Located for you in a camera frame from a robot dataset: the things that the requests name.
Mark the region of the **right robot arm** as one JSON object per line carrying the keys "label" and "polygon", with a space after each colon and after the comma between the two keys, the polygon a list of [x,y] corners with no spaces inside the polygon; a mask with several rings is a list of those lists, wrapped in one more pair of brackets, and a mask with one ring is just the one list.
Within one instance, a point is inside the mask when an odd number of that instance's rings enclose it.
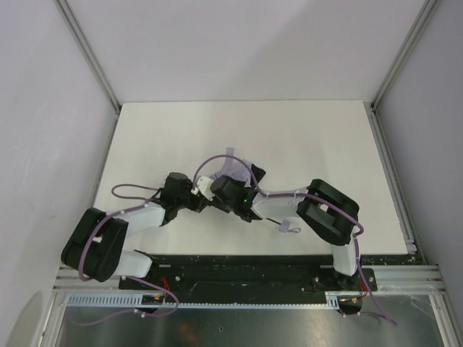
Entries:
{"label": "right robot arm", "polygon": [[330,244],[337,273],[349,277],[357,274],[359,250],[355,239],[363,232],[358,221],[360,206],[327,182],[314,179],[308,187],[294,191],[264,192],[221,176],[205,192],[216,207],[248,223],[279,218],[281,232],[296,232],[296,228],[290,228],[290,220],[300,218]]}

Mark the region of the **lavender folding umbrella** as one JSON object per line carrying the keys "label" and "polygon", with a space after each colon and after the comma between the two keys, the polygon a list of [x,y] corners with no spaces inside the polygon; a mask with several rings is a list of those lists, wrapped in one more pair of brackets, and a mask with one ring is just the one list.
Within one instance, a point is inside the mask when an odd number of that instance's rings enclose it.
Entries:
{"label": "lavender folding umbrella", "polygon": [[259,187],[259,181],[266,172],[234,155],[234,148],[229,147],[221,169],[209,178],[214,180],[211,191],[214,193],[213,206],[226,213],[234,213],[243,221],[269,220],[279,227],[282,233],[296,234],[300,227],[293,226],[290,218],[297,216],[297,207],[302,198],[299,193],[306,193],[305,188],[290,191],[266,191]]}

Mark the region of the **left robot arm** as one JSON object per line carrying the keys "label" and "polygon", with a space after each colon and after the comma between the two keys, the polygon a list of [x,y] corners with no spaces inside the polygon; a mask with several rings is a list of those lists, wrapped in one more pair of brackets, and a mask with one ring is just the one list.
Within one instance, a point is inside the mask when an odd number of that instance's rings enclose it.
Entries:
{"label": "left robot arm", "polygon": [[200,212],[213,199],[212,183],[206,176],[193,182],[183,173],[174,172],[140,205],[112,213],[87,209],[61,252],[61,262],[77,270],[83,281],[146,277],[155,260],[141,251],[125,250],[126,239],[167,225],[182,209]]}

